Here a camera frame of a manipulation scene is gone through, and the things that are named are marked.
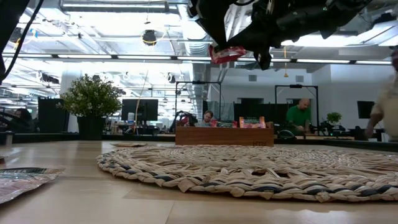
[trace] snack package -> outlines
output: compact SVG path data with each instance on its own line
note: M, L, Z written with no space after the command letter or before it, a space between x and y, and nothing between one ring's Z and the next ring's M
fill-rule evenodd
M246 54L246 50L243 47L230 47L219 52L214 51L214 47L209 47L209 54L211 62L215 64L221 64L225 62L235 61L238 58Z
M64 169L16 168L0 169L0 204L34 190L61 174Z
M217 120L212 120L211 121L211 127L212 128L237 128L238 127L238 122L236 122L236 121L217 121Z
M267 128L266 121L263 116L259 118L243 118L239 117L241 128Z

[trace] woven placemat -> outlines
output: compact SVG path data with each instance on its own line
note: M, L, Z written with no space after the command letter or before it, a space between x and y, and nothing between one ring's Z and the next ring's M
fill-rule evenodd
M143 143L134 143L134 142L118 142L118 143L111 143L112 146L116 147L144 147L147 144Z
M97 157L118 177L229 192L234 197L331 202L398 200L398 156L248 146L145 146Z

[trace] table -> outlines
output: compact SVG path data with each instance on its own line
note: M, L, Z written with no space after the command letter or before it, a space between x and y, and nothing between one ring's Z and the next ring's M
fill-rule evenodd
M114 178L95 157L115 149L109 141L65 141L0 147L13 167L66 168L55 181L0 205L0 223L142 224L373 224L397 223L397 203L267 202L179 190ZM172 142L148 142L172 146ZM331 146L282 146L356 150Z

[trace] green shirt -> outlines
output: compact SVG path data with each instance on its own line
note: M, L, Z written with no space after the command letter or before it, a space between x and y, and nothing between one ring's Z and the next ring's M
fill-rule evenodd
M305 122L311 120L311 109L300 110L297 106L293 106L287 111L286 120L293 122L296 126L304 127Z

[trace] small plant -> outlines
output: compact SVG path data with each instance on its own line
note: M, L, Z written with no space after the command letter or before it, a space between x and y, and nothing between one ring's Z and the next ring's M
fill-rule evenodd
M338 112L328 113L328 121L333 125L338 124L342 117L343 116Z
M111 81L102 81L99 77L89 77L87 74L75 81L66 93L61 94L63 105L57 107L80 116L104 117L120 110L119 90L112 86Z

